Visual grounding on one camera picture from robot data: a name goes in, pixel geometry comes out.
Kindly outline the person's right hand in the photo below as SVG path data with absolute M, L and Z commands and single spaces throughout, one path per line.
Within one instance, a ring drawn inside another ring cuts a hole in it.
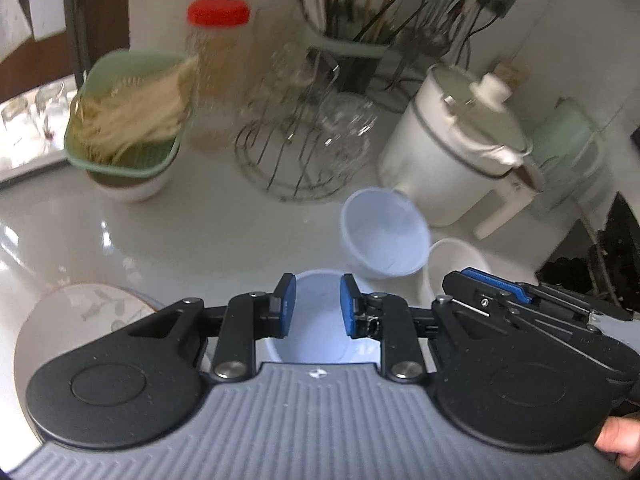
M 609 417 L 594 447 L 603 453 L 616 454 L 618 466 L 631 471 L 639 463 L 640 422 L 630 417 Z

